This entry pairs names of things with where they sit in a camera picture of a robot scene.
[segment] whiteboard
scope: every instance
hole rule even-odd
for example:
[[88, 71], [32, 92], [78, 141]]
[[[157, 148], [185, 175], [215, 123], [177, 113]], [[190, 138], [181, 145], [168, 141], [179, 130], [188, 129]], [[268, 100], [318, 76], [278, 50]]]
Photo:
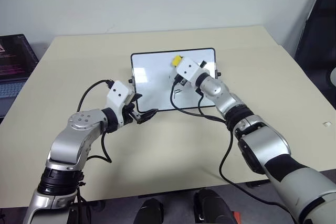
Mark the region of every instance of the whiteboard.
[[[210, 75], [216, 77], [215, 49], [189, 49], [179, 51], [145, 52], [131, 55], [133, 81], [136, 93], [143, 96], [136, 102], [139, 112], [150, 109], [173, 110], [170, 103], [170, 92], [176, 76], [172, 61], [176, 55], [189, 57], [198, 64], [207, 62], [204, 68]], [[190, 83], [185, 86], [177, 84], [174, 88], [173, 101], [181, 109], [195, 108], [200, 95], [195, 92]], [[201, 106], [213, 106], [213, 102], [204, 98]]]

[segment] laptop screen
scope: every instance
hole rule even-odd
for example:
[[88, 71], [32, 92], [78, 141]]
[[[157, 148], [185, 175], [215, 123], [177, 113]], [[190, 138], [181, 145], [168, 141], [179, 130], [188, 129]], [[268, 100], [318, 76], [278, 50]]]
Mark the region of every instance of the laptop screen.
[[23, 34], [0, 36], [0, 81], [28, 78], [37, 63]]

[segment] table surface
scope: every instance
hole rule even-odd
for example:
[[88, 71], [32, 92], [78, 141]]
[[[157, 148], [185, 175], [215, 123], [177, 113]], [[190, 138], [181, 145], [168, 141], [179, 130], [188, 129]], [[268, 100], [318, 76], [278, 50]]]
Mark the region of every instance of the table surface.
[[[55, 38], [0, 125], [0, 207], [29, 204], [50, 146], [92, 83], [131, 77], [134, 52], [213, 47], [221, 79], [287, 139], [293, 157], [317, 170], [335, 168], [336, 112], [263, 27]], [[108, 89], [90, 92], [82, 109], [103, 108]], [[214, 108], [206, 113], [218, 115]], [[323, 125], [331, 122], [330, 127]], [[159, 112], [106, 137], [112, 164], [90, 160], [86, 200], [225, 184], [218, 166], [226, 126], [177, 111]], [[91, 154], [102, 154], [100, 141]], [[234, 182], [265, 179], [250, 171], [235, 142], [224, 167]]]

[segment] floor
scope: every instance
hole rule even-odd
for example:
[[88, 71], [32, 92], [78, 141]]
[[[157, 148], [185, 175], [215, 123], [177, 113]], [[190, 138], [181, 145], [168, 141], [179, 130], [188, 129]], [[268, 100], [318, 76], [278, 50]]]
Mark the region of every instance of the floor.
[[[322, 172], [336, 183], [336, 169]], [[208, 187], [216, 191], [232, 211], [241, 214], [242, 224], [292, 224], [291, 217], [274, 206], [267, 206], [245, 195], [231, 185]], [[281, 202], [271, 184], [249, 189], [253, 194], [262, 199]], [[156, 198], [164, 205], [164, 224], [170, 223], [194, 223], [193, 195], [197, 190], [178, 191], [160, 195], [144, 197], [127, 197], [106, 200], [106, 206], [101, 212], [92, 211], [92, 223], [99, 224], [132, 224], [142, 203], [149, 198]], [[2, 213], [6, 224], [21, 223], [26, 208], [5, 208]]]

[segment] laptop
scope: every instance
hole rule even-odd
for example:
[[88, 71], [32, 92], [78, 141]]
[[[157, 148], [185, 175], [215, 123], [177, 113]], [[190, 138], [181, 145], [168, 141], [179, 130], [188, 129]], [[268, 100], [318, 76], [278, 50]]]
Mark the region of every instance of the laptop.
[[38, 59], [23, 34], [0, 36], [0, 118], [3, 118]]

